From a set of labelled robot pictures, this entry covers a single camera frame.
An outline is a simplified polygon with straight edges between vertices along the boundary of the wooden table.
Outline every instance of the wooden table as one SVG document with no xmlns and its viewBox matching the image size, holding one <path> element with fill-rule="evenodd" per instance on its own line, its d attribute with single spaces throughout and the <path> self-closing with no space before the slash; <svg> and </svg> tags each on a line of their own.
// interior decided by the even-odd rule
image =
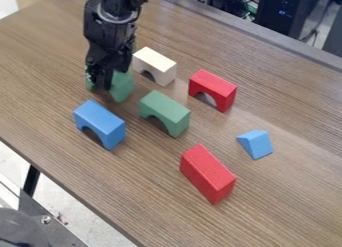
<svg viewBox="0 0 342 247">
<path fill-rule="evenodd" d="M 3 141 L 138 245 L 342 246 L 340 58 L 190 0 L 150 0 L 138 46 L 177 61 L 178 79 L 136 74 L 129 100 L 105 103 L 84 87 L 83 2 L 44 0 L 0 22 Z M 239 86 L 229 112 L 187 95 L 200 68 Z M 192 111 L 179 138 L 138 117 L 152 89 Z M 89 98 L 127 122 L 112 152 L 75 127 Z M 251 129 L 270 132 L 274 154 L 248 157 L 235 137 Z M 178 169 L 199 142 L 239 177 L 217 206 Z"/>
</svg>

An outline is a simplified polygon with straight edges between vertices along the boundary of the blue arch block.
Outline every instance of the blue arch block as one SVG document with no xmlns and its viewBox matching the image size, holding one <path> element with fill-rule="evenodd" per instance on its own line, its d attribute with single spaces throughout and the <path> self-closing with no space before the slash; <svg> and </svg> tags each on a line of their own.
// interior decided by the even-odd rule
<svg viewBox="0 0 342 247">
<path fill-rule="evenodd" d="M 273 153 L 272 142 L 267 131 L 253 130 L 236 139 L 254 160 Z"/>
<path fill-rule="evenodd" d="M 93 130 L 107 150 L 112 150 L 126 137 L 125 121 L 94 100 L 87 100 L 73 112 L 79 130 Z"/>
</svg>

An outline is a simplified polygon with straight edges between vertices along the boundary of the red block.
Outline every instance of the red block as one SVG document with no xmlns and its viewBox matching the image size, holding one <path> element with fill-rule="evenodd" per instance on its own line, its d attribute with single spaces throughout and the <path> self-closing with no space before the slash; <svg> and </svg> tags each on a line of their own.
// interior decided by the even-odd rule
<svg viewBox="0 0 342 247">
<path fill-rule="evenodd" d="M 217 204 L 233 190 L 237 177 L 202 144 L 184 152 L 180 171 L 209 200 Z"/>
<path fill-rule="evenodd" d="M 225 112 L 235 100 L 237 86 L 203 69 L 190 78 L 189 95 L 207 93 L 216 101 L 217 110 Z"/>
</svg>

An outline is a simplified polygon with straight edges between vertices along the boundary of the red rectangular block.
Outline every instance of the red rectangular block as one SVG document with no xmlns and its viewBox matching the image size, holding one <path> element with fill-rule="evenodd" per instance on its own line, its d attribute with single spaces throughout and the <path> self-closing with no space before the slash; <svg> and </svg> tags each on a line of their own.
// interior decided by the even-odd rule
<svg viewBox="0 0 342 247">
<path fill-rule="evenodd" d="M 237 179 L 202 144 L 183 153 L 180 171 L 211 204 L 217 204 L 228 196 Z"/>
</svg>

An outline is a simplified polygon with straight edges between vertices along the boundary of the blue triangular block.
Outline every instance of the blue triangular block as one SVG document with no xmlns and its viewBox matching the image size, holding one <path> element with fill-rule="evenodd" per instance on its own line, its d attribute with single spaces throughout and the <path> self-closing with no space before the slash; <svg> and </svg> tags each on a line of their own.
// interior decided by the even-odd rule
<svg viewBox="0 0 342 247">
<path fill-rule="evenodd" d="M 267 131 L 253 130 L 236 139 L 254 160 L 273 153 L 272 142 Z"/>
</svg>

